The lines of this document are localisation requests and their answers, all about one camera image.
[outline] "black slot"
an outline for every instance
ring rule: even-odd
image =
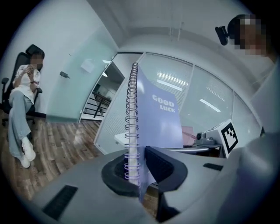
[[[224,166],[213,164],[213,163],[206,163],[203,167],[207,167],[209,169],[221,171]]]
[[[178,189],[188,175],[185,164],[150,146],[146,146],[145,158],[160,192]]]
[[[124,164],[126,162],[128,161],[124,158],[124,155],[121,155],[107,163],[101,171],[102,180],[107,187],[118,195],[139,197],[138,186],[124,179],[124,173],[126,172]]]
[[[58,220],[77,190],[77,187],[65,185],[43,208],[43,212],[54,220]]]

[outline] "white sneaker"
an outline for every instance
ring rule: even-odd
[[[29,162],[33,161],[36,157],[36,153],[33,150],[32,143],[29,141],[27,137],[24,137],[21,141],[22,141],[21,146],[23,148],[26,158],[28,159]]]
[[[22,155],[22,157],[18,158],[19,161],[21,162],[21,165],[24,167],[24,168],[28,168],[30,166],[30,162],[28,161],[28,159],[26,158],[25,155]]]

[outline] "wooden floor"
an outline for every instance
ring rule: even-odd
[[[0,110],[0,118],[7,117]],[[15,192],[31,199],[48,182],[84,160],[102,156],[93,145],[100,122],[49,123],[35,118],[29,123],[33,135],[33,149],[36,158],[25,169],[20,161],[11,156],[8,148],[6,127],[0,125],[0,162],[2,169]],[[156,215],[157,196],[147,194],[143,203],[147,211]]]

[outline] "notebook spiral binding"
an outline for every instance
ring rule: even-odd
[[[128,153],[125,153],[125,159],[127,159],[128,162],[124,164],[124,169],[127,171],[125,172],[125,179],[139,186],[140,163],[138,162],[138,158],[140,157],[140,153],[138,153],[137,150],[139,146],[137,143],[137,139],[139,137],[139,134],[137,133],[137,73],[138,63],[133,63],[126,94],[127,124],[125,125],[125,129],[128,131],[128,133],[125,134],[125,138],[129,139],[129,143],[125,144],[126,149],[128,149]]]

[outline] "woman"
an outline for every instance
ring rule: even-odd
[[[229,22],[227,32],[225,37],[233,40],[240,49],[245,49],[249,54],[269,57],[275,64],[251,103],[262,121],[264,131],[280,132],[280,62],[268,30],[255,15],[238,15]]]
[[[26,113],[34,104],[34,93],[39,87],[41,77],[38,69],[43,66],[43,59],[44,53],[38,51],[31,56],[29,65],[19,67],[9,98],[12,107],[9,113],[9,150],[24,168],[28,168],[36,157],[33,145],[27,138],[31,130],[26,121]]]

